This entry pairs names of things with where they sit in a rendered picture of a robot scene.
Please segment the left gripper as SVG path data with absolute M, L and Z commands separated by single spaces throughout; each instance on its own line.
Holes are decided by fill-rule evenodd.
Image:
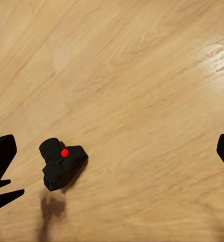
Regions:
M 11 183 L 10 180 L 0 180 L 0 188 L 10 183 Z M 22 189 L 22 190 L 17 190 L 17 191 L 5 193 L 5 194 L 0 194 L 0 208 L 8 204 L 9 202 L 15 200 L 16 198 L 20 197 L 21 195 L 24 194 L 24 192 L 25 190 Z

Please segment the digital camera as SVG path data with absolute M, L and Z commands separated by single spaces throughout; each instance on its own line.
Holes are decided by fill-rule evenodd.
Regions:
M 81 146 L 64 147 L 57 138 L 44 141 L 39 150 L 45 159 L 44 184 L 49 191 L 64 188 L 87 160 Z

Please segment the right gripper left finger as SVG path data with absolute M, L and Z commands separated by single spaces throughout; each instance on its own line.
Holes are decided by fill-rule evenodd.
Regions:
M 12 134 L 0 137 L 0 180 L 17 153 L 17 146 Z

